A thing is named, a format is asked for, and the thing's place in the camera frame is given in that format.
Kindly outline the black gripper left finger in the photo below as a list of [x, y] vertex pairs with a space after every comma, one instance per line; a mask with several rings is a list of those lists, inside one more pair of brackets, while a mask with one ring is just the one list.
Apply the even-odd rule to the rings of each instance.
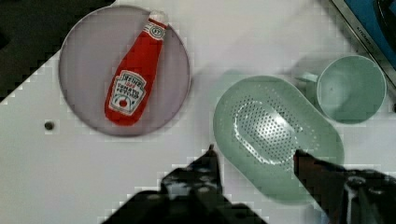
[[220, 179], [219, 157], [211, 144], [208, 150], [186, 167], [176, 168], [161, 181], [161, 193], [171, 200], [188, 196], [193, 189], [209, 188], [223, 192]]

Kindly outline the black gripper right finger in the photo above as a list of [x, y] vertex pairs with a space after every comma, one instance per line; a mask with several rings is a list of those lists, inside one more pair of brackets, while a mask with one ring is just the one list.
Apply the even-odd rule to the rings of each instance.
[[297, 150], [294, 174], [326, 213], [329, 224], [396, 224], [395, 178], [347, 169]]

